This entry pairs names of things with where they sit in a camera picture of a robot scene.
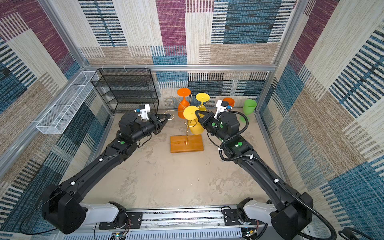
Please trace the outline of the black mesh shelf rack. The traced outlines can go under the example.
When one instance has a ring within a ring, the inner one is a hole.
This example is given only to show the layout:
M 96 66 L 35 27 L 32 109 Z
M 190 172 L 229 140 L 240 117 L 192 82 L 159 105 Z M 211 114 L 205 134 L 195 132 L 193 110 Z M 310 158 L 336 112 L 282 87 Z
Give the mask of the black mesh shelf rack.
M 149 69 L 99 68 L 91 83 L 113 114 L 134 111 L 140 105 L 158 112 L 159 96 Z

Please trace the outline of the orange back wine glass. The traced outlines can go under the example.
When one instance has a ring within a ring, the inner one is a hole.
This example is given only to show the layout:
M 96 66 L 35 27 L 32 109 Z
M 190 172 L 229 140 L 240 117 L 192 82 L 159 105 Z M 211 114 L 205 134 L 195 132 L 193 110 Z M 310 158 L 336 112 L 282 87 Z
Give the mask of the orange back wine glass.
M 177 94 L 179 97 L 183 98 L 178 106 L 178 116 L 181 119 L 185 119 L 184 110 L 190 105 L 190 103 L 186 100 L 186 97 L 191 95 L 191 91 L 188 88 L 181 88 L 177 90 Z

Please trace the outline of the green wine glass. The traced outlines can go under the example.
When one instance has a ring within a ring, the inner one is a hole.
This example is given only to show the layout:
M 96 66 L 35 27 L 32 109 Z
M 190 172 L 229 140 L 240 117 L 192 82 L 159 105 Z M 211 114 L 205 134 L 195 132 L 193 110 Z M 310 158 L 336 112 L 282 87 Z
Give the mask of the green wine glass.
M 254 113 L 256 107 L 257 107 L 257 102 L 255 100 L 252 100 L 252 99 L 245 100 L 243 105 L 244 115 L 248 117 L 248 115 L 251 115 L 252 113 Z

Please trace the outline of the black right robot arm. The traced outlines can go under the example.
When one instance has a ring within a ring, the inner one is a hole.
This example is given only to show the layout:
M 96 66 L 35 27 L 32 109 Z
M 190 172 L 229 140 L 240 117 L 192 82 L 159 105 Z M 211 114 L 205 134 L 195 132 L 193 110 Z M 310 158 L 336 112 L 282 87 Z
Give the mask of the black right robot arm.
M 242 137 L 249 127 L 249 120 L 240 128 L 237 116 L 246 119 L 238 111 L 224 111 L 218 114 L 194 110 L 193 116 L 209 135 L 218 138 L 219 156 L 225 162 L 233 162 L 244 169 L 269 196 L 271 203 L 259 203 L 246 198 L 237 205 L 237 215 L 241 224 L 258 220 L 272 226 L 284 239 L 296 236 L 311 239 L 303 229 L 312 222 L 315 210 L 313 199 L 300 194 L 282 180 L 258 155 L 254 147 Z

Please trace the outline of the gold wire wine glass rack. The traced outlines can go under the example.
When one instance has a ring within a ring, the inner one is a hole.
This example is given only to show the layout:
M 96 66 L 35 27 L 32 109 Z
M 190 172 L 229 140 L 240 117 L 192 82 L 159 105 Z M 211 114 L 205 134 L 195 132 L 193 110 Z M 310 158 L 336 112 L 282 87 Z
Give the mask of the gold wire wine glass rack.
M 189 129 L 188 121 L 182 119 L 186 125 L 186 134 L 184 136 L 172 136 L 171 137 L 171 153 L 188 153 L 188 152 L 201 152 L 204 150 L 202 134 L 193 135 Z

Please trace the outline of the orange wine glass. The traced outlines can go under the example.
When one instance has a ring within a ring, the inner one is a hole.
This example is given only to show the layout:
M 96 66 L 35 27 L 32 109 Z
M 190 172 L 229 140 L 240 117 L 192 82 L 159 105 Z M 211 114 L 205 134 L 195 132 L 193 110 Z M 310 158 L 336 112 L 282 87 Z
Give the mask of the orange wine glass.
M 186 100 L 186 97 L 191 95 L 191 91 L 188 88 L 181 88 L 177 90 L 177 94 L 179 97 L 183 98 L 178 106 L 178 116 L 181 119 L 185 119 L 184 110 L 190 105 L 190 103 Z
M 229 104 L 229 106 L 231 106 L 232 108 L 234 107 L 235 105 L 235 100 L 232 99 L 232 98 L 224 98 L 223 99 L 223 102 L 227 102 Z

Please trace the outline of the yellow wine glass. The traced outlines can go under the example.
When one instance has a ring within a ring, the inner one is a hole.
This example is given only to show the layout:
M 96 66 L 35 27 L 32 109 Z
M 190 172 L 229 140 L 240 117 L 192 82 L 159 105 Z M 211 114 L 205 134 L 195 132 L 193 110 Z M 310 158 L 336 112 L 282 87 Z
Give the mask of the yellow wine glass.
M 188 106 L 183 112 L 184 118 L 188 121 L 188 126 L 193 135 L 201 135 L 204 131 L 204 128 L 198 121 L 196 111 L 199 108 L 196 106 Z
M 196 99 L 201 104 L 198 106 L 200 111 L 206 111 L 207 108 L 205 107 L 205 103 L 207 103 L 210 100 L 210 96 L 206 93 L 198 93 L 196 95 Z

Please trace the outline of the orange front wine glass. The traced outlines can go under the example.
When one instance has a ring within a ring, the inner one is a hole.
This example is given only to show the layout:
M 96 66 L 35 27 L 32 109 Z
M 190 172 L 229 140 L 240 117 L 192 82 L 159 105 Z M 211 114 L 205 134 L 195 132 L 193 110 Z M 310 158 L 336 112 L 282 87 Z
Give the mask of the orange front wine glass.
M 235 105 L 235 100 L 232 99 L 232 98 L 224 98 L 223 99 L 223 102 L 227 102 L 229 104 L 229 106 L 231 106 L 232 108 L 234 107 Z

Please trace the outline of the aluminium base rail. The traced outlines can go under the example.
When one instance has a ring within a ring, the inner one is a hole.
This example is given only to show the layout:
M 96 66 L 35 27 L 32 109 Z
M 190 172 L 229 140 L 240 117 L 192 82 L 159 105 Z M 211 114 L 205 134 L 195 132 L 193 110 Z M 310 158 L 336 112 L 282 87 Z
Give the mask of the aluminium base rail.
M 134 220 L 130 230 L 101 230 L 96 225 L 80 227 L 72 234 L 54 232 L 52 240 L 279 240 L 272 226 L 264 223 L 230 223 L 223 206 L 179 209 L 128 210 Z

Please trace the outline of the yellow front wine glass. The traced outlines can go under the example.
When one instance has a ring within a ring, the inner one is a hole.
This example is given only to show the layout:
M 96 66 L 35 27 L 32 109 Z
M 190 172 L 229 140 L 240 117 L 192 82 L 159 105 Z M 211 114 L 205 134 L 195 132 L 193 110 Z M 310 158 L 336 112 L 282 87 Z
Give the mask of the yellow front wine glass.
M 204 128 L 198 121 L 196 111 L 199 108 L 196 106 L 188 106 L 183 112 L 184 118 L 188 121 L 188 126 L 193 135 L 201 135 L 204 131 Z

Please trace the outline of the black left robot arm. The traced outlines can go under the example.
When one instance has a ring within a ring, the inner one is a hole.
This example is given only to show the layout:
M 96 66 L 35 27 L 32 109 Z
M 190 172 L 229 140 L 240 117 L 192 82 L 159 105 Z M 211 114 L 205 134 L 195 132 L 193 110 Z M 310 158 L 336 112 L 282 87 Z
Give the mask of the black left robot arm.
M 51 184 L 42 194 L 42 217 L 68 235 L 83 225 L 112 223 L 116 228 L 128 224 L 126 208 L 116 202 L 84 204 L 87 193 L 112 169 L 127 160 L 141 139 L 157 135 L 170 114 L 151 114 L 141 118 L 137 113 L 123 115 L 116 138 L 89 165 L 58 186 Z

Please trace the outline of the white mesh wall basket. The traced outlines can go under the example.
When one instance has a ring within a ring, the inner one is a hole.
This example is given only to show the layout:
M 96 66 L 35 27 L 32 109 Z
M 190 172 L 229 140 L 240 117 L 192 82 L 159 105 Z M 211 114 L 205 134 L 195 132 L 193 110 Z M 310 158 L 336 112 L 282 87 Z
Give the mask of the white mesh wall basket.
M 61 135 L 90 94 L 95 72 L 84 71 L 77 75 L 64 90 L 48 112 L 37 123 L 36 128 L 45 135 Z

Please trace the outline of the yellow back wine glass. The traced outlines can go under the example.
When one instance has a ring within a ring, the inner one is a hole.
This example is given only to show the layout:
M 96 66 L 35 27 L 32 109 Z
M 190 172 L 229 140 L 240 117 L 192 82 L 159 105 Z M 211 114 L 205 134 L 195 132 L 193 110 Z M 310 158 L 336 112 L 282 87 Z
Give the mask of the yellow back wine glass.
M 196 99 L 201 104 L 198 106 L 200 111 L 206 111 L 207 108 L 205 107 L 205 103 L 207 103 L 210 100 L 210 96 L 206 93 L 198 93 L 196 95 Z

